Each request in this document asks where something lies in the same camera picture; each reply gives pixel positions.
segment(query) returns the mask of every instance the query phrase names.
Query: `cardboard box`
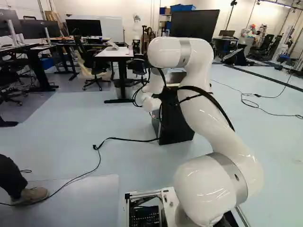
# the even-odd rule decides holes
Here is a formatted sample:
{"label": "cardboard box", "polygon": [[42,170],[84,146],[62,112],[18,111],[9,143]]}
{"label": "cardboard box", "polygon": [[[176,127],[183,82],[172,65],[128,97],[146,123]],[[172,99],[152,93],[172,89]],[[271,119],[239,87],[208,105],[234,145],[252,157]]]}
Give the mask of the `cardboard box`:
{"label": "cardboard box", "polygon": [[170,8],[165,8],[165,15],[170,14]]}

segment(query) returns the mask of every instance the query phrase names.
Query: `shoe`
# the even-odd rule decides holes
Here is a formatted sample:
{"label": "shoe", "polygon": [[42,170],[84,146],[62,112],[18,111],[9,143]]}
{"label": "shoe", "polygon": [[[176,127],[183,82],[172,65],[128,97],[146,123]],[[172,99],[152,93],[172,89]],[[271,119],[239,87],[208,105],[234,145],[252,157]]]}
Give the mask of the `shoe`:
{"label": "shoe", "polygon": [[36,187],[36,188],[25,188],[21,192],[21,197],[18,200],[11,199],[12,204],[21,205],[21,204],[31,204],[44,200],[49,195],[49,191],[46,188]]}
{"label": "shoe", "polygon": [[4,121],[0,121],[0,127],[15,127],[17,124],[19,124],[18,122],[4,122]]}

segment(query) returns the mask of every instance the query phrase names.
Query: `tan boot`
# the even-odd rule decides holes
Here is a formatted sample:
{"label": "tan boot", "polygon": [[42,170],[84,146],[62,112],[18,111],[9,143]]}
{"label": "tan boot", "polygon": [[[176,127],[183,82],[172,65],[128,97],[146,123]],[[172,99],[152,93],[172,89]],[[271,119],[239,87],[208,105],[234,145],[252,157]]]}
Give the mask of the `tan boot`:
{"label": "tan boot", "polygon": [[21,192],[21,198],[18,200],[12,199],[12,204],[30,204],[34,202],[41,201],[47,198],[49,191],[46,188],[36,187],[36,188],[25,188]]}

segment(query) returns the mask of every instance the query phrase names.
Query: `whiteboard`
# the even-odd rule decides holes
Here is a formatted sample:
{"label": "whiteboard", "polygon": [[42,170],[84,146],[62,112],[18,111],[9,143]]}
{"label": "whiteboard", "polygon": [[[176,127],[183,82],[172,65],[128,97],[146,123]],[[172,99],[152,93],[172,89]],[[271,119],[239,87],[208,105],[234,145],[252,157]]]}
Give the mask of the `whiteboard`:
{"label": "whiteboard", "polygon": [[124,42],[122,17],[94,16],[94,15],[71,15],[65,16],[71,20],[100,20],[102,36],[111,38],[113,42]]}

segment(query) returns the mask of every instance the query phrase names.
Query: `person's leg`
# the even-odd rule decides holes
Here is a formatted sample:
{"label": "person's leg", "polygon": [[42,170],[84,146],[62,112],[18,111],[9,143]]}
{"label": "person's leg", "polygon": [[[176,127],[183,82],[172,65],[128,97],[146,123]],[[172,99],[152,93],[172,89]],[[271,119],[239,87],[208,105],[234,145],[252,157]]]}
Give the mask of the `person's leg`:
{"label": "person's leg", "polygon": [[20,173],[18,166],[9,157],[0,154],[0,187],[12,199],[18,200],[26,186],[27,180]]}
{"label": "person's leg", "polygon": [[48,196],[48,190],[41,187],[26,188],[27,180],[18,166],[9,157],[0,154],[0,187],[3,188],[14,204],[41,201]]}

